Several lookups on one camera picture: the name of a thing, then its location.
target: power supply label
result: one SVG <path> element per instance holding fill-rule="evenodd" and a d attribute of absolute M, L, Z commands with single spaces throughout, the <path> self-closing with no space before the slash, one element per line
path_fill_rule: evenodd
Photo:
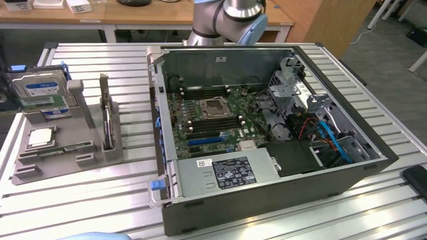
<path fill-rule="evenodd" d="M 246 156 L 214 161 L 213 167 L 221 189 L 230 189 L 257 183 L 251 164 Z"/>

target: wooden table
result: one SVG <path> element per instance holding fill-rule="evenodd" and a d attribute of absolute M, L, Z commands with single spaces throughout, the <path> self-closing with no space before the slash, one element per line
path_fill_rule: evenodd
<path fill-rule="evenodd" d="M 109 43 L 117 43 L 115 30 L 191 30 L 194 3 L 189 0 L 153 0 L 149 6 L 122 5 L 117 0 L 93 2 L 93 12 L 73 14 L 70 8 L 9 11 L 0 6 L 0 29 L 94 29 L 106 32 Z M 267 0 L 267 31 L 278 32 L 275 42 L 286 41 L 294 21 Z"/>

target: slotted aluminum table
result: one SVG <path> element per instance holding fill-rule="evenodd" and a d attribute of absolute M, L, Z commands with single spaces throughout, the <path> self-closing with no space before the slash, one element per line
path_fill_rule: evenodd
<path fill-rule="evenodd" d="M 345 194 L 191 234 L 167 237 L 161 208 L 150 208 L 147 182 L 158 175 L 150 113 L 147 43 L 59 44 L 45 49 L 39 65 L 70 65 L 85 80 L 90 104 L 101 97 L 101 73 L 121 104 L 125 163 L 15 186 L 11 174 L 23 135 L 15 117 L 0 152 L 0 238 L 50 240 L 85 232 L 126 233 L 134 239 L 412 239 L 427 233 L 427 204 L 406 184 L 402 170 L 427 166 L 427 148 L 393 116 L 330 52 L 312 43 L 301 47 L 401 159 Z M 308 73 L 316 90 L 321 84 Z"/>

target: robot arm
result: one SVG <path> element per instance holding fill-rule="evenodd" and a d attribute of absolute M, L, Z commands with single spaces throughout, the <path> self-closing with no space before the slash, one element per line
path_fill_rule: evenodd
<path fill-rule="evenodd" d="M 195 0 L 189 46 L 222 45 L 230 39 L 254 45 L 267 27 L 266 0 Z"/>

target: green circuit board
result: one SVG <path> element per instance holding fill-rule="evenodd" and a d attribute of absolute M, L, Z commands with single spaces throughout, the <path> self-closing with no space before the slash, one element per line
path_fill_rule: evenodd
<path fill-rule="evenodd" d="M 242 116 L 246 124 L 239 128 L 221 130 L 221 136 L 226 138 L 226 141 L 194 146 L 189 146 L 187 134 L 191 133 L 189 121 L 205 119 L 201 107 L 203 99 L 185 100 L 177 93 L 169 94 L 169 109 L 179 160 L 198 157 L 198 154 L 215 153 L 217 151 L 235 152 L 239 151 L 238 144 L 241 141 L 254 140 L 257 145 L 261 145 L 269 142 L 269 139 L 273 137 L 267 130 L 263 114 L 255 109 L 255 96 L 258 93 L 251 92 L 246 96 L 242 96 L 242 87 L 231 87 L 230 90 L 229 96 L 223 99 L 231 115 L 235 117 Z"/>

